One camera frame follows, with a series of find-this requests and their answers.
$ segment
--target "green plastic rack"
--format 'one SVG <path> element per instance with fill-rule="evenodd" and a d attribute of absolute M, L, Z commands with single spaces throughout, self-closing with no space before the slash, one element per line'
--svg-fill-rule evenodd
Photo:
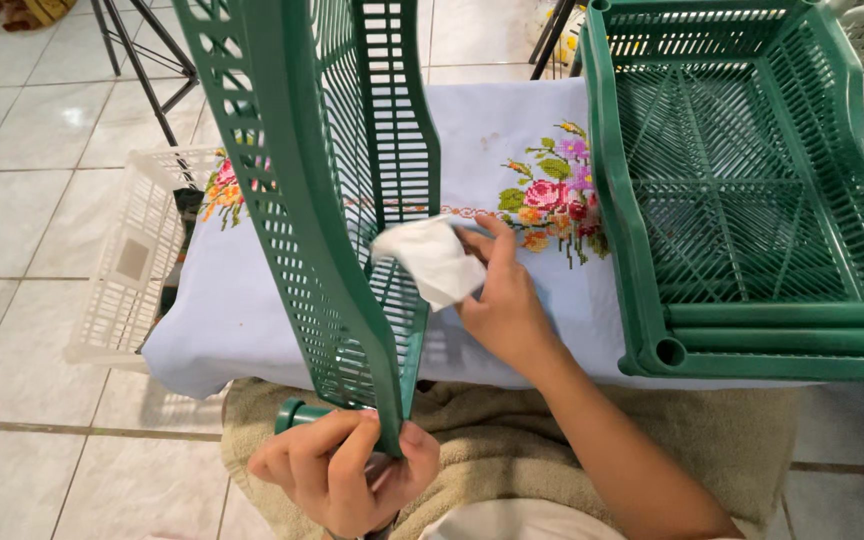
<path fill-rule="evenodd" d="M 592 0 L 580 42 L 620 369 L 864 381 L 862 69 L 828 7 Z"/>
<path fill-rule="evenodd" d="M 174 7 L 318 397 L 377 409 L 376 448 L 400 456 L 428 304 L 369 247 L 440 207 L 416 1 Z M 276 431 L 325 412 L 291 399 Z"/>

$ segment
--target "hand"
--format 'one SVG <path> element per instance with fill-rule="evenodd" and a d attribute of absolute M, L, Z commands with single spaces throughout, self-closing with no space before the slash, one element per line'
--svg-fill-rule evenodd
<path fill-rule="evenodd" d="M 362 536 L 387 525 L 439 473 L 438 441 L 406 422 L 398 438 L 405 459 L 391 462 L 368 485 L 366 462 L 379 434 L 374 410 L 331 412 L 271 437 L 248 460 L 248 472 L 281 486 L 309 519 L 333 534 Z"/>
<path fill-rule="evenodd" d="M 456 228 L 465 248 L 487 266 L 481 300 L 471 296 L 455 304 L 465 329 L 499 360 L 536 385 L 544 361 L 569 354 L 552 330 L 532 277 L 516 261 L 516 234 L 502 220 L 487 215 L 475 222 L 495 236 Z"/>

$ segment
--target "cross-stitch embroidery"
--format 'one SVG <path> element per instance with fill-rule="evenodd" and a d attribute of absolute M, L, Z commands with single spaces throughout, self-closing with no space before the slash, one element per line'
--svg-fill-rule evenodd
<path fill-rule="evenodd" d="M 198 207 L 198 213 L 201 215 L 201 221 L 205 223 L 218 208 L 219 215 L 222 216 L 222 231 L 224 231 L 229 225 L 230 217 L 232 227 L 242 222 L 239 213 L 245 207 L 246 200 L 242 196 L 239 182 L 233 171 L 233 163 L 226 156 L 225 149 L 219 148 L 215 151 L 215 155 L 220 158 L 218 170 L 212 173 L 205 185 L 205 201 Z M 246 216 L 249 216 L 248 208 L 246 208 Z"/>
<path fill-rule="evenodd" d="M 522 232 L 522 247 L 539 253 L 558 241 L 558 251 L 565 251 L 572 268 L 573 250 L 579 264 L 585 264 L 586 248 L 605 259 L 609 243 L 593 187 L 586 132 L 573 122 L 555 127 L 568 135 L 560 140 L 546 136 L 539 147 L 525 149 L 535 163 L 509 159 L 502 165 L 521 177 L 519 187 L 499 192 L 497 209 L 500 219 Z"/>

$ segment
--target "beige towel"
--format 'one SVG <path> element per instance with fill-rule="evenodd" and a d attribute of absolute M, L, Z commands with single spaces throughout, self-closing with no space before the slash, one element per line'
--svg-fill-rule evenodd
<path fill-rule="evenodd" d="M 748 538 L 764 537 L 792 458 L 796 389 L 602 390 L 718 498 Z M 278 540 L 319 540 L 322 528 L 278 486 L 246 471 L 289 397 L 326 406 L 312 392 L 236 380 L 226 398 L 222 459 Z M 441 472 L 399 513 L 393 539 L 418 538 L 449 510 L 492 499 L 544 499 L 615 525 L 539 392 L 439 382 L 415 392 L 412 417 L 441 443 Z"/>

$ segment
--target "person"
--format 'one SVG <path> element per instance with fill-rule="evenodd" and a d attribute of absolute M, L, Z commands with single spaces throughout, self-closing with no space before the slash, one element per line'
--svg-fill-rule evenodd
<path fill-rule="evenodd" d="M 455 309 L 467 331 L 522 374 L 544 399 L 622 534 L 630 539 L 745 538 L 716 497 L 640 430 L 576 363 L 516 259 L 517 240 L 510 227 L 485 215 L 477 216 L 476 222 L 493 237 L 461 227 L 457 235 L 466 250 L 486 264 L 486 282 L 479 299 L 466 297 Z M 440 442 L 418 424 L 404 423 L 399 438 L 404 459 L 373 479 L 366 470 L 379 432 L 375 411 L 334 411 L 272 436 L 250 457 L 247 470 L 280 486 L 305 516 L 325 529 L 325 540 L 385 537 L 398 513 L 435 481 Z M 495 528 L 504 531 L 497 534 Z M 554 501 L 514 498 L 453 507 L 420 535 L 505 537 L 622 535 Z"/>

